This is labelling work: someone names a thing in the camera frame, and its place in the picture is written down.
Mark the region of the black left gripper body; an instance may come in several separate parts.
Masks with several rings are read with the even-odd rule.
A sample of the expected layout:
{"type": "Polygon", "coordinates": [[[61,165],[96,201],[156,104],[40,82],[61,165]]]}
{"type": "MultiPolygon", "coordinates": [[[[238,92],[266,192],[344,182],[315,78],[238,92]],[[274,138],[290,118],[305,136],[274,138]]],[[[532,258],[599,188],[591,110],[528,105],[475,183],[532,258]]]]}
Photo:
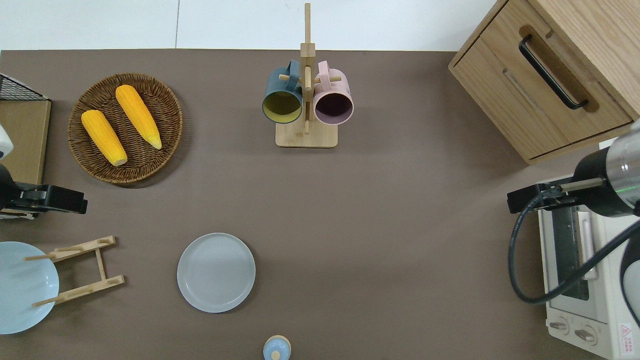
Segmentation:
{"type": "Polygon", "coordinates": [[[18,191],[10,194],[7,209],[23,213],[43,214],[57,211],[86,214],[89,202],[84,193],[50,184],[17,183],[18,191]]]}

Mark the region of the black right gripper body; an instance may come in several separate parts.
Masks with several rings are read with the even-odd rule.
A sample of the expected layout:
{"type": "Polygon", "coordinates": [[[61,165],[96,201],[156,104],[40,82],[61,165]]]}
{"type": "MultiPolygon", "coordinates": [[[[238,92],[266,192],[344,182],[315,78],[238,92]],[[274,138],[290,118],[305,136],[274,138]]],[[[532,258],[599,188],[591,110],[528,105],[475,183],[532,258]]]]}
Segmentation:
{"type": "Polygon", "coordinates": [[[510,214],[520,214],[525,210],[528,203],[537,198],[537,196],[542,196],[542,198],[533,205],[532,209],[535,211],[579,207],[581,202],[571,194],[562,192],[561,187],[558,182],[542,182],[509,192],[507,194],[507,207],[510,214]]]}

